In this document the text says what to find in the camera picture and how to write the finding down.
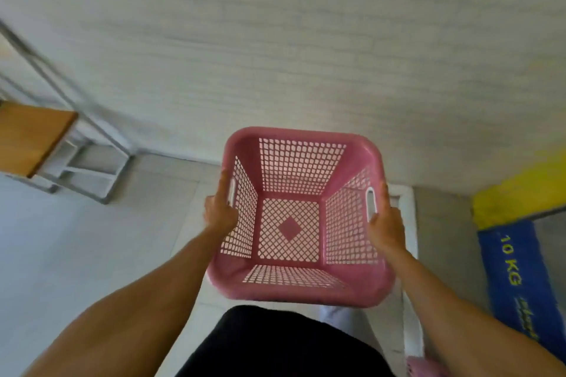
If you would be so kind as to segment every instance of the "white floor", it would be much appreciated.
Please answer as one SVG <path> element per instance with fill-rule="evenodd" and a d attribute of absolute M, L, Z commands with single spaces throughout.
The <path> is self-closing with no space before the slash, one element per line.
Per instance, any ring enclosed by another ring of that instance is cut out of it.
<path fill-rule="evenodd" d="M 152 270 L 198 234 L 204 197 L 214 192 L 218 173 L 218 166 L 144 155 L 107 206 L 69 191 L 48 195 L 0 176 L 2 374 L 19 375 L 88 305 Z M 158 376 L 174 376 L 238 303 L 205 280 Z M 317 317 L 312 305 L 261 305 Z M 400 286 L 367 313 L 393 373 L 405 376 Z"/>

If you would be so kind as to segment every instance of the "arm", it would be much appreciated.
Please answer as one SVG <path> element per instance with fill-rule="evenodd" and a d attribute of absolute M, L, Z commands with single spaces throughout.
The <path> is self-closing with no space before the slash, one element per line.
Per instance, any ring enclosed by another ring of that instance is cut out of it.
<path fill-rule="evenodd" d="M 207 266 L 238 212 L 228 204 L 229 174 L 207 197 L 208 226 L 141 279 L 86 309 L 31 365 L 25 377 L 155 375 L 185 326 Z"/>
<path fill-rule="evenodd" d="M 457 297 L 405 249 L 398 209 L 381 186 L 371 242 L 397 273 L 436 349 L 458 377 L 566 376 L 566 366 L 545 348 Z"/>

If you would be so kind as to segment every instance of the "forearm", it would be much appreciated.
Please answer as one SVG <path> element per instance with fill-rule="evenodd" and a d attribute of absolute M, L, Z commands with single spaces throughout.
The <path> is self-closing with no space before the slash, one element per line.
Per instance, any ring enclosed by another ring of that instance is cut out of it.
<path fill-rule="evenodd" d="M 153 376 L 185 326 L 224 236 L 205 229 L 162 266 L 93 304 L 24 375 Z"/>
<path fill-rule="evenodd" d="M 547 350 L 458 298 L 407 251 L 386 251 L 386 258 L 455 376 L 566 375 Z"/>

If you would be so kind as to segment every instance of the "pink object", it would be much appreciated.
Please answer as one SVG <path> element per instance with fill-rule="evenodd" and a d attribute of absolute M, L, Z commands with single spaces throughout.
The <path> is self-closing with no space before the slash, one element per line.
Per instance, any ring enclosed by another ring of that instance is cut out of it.
<path fill-rule="evenodd" d="M 224 296 L 371 307 L 389 294 L 395 275 L 366 235 L 368 191 L 384 180 L 373 143 L 249 127 L 228 139 L 223 168 L 239 220 L 208 277 Z"/>
<path fill-rule="evenodd" d="M 441 363 L 425 358 L 409 356 L 407 358 L 407 372 L 411 377 L 451 377 L 452 374 Z"/>

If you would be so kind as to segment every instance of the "basket handle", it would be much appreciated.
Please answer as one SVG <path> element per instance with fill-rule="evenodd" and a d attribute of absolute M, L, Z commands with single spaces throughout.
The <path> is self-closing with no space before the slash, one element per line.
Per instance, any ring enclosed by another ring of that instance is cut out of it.
<path fill-rule="evenodd" d="M 228 190 L 228 204 L 234 207 L 234 198 L 236 197 L 236 178 L 230 179 L 230 189 Z"/>
<path fill-rule="evenodd" d="M 366 212 L 368 222 L 378 212 L 378 204 L 375 201 L 375 190 L 371 186 L 366 189 Z"/>

